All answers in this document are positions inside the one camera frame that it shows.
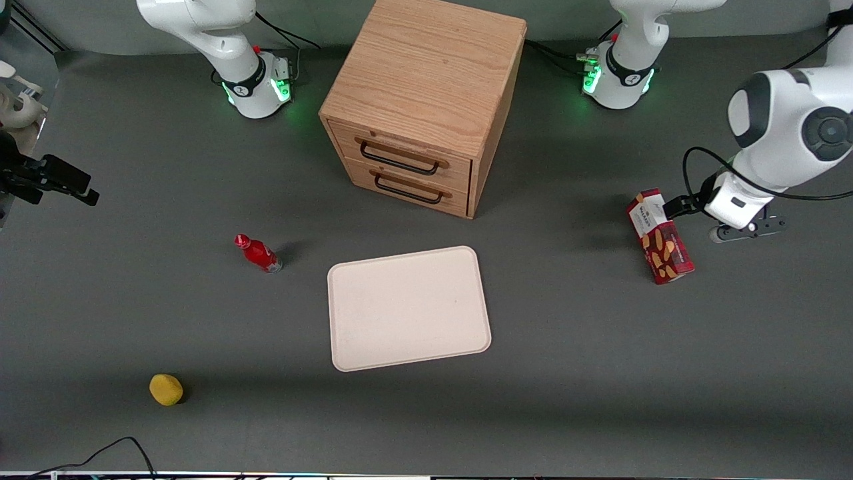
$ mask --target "yellow sponge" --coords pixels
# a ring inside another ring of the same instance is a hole
[[[175,405],[183,396],[181,383],[177,381],[177,378],[165,373],[158,373],[151,377],[148,389],[151,390],[151,396],[165,407]]]

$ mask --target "green led light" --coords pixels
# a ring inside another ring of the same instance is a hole
[[[282,103],[290,100],[290,82],[270,79],[270,85],[272,85],[273,90],[276,91],[276,95]]]
[[[231,98],[231,92],[228,90],[228,87],[225,86],[225,83],[222,83],[222,88],[225,90],[225,94],[228,95],[228,103],[234,105],[234,98]]]
[[[648,73],[648,79],[646,79],[646,86],[642,87],[642,92],[646,93],[648,91],[648,87],[652,84],[652,77],[654,76],[654,68],[652,71]]]
[[[592,69],[591,72],[587,73],[587,78],[583,80],[583,89],[587,93],[592,93],[595,91],[595,87],[598,85],[598,79],[601,78],[601,67],[598,65]]]

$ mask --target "bottle cap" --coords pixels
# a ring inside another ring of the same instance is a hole
[[[248,249],[251,243],[252,239],[249,238],[247,235],[243,235],[242,233],[234,237],[234,244],[240,247],[241,249]]]

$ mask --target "cabinet top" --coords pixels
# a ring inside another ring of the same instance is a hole
[[[439,0],[377,0],[320,113],[476,158],[526,30]]]

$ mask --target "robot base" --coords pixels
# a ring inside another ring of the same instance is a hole
[[[258,54],[266,64],[266,75],[254,93],[249,97],[231,95],[228,88],[228,101],[237,108],[244,117],[263,119],[274,114],[292,98],[290,85],[290,65],[287,58],[279,58],[269,52]]]
[[[624,110],[633,107],[648,91],[654,70],[645,79],[636,75],[638,78],[636,85],[622,85],[619,77],[601,61],[603,55],[600,54],[606,54],[612,45],[612,42],[604,42],[597,47],[587,49],[585,55],[578,56],[578,59],[584,59],[588,65],[581,92],[593,97],[602,107]]]

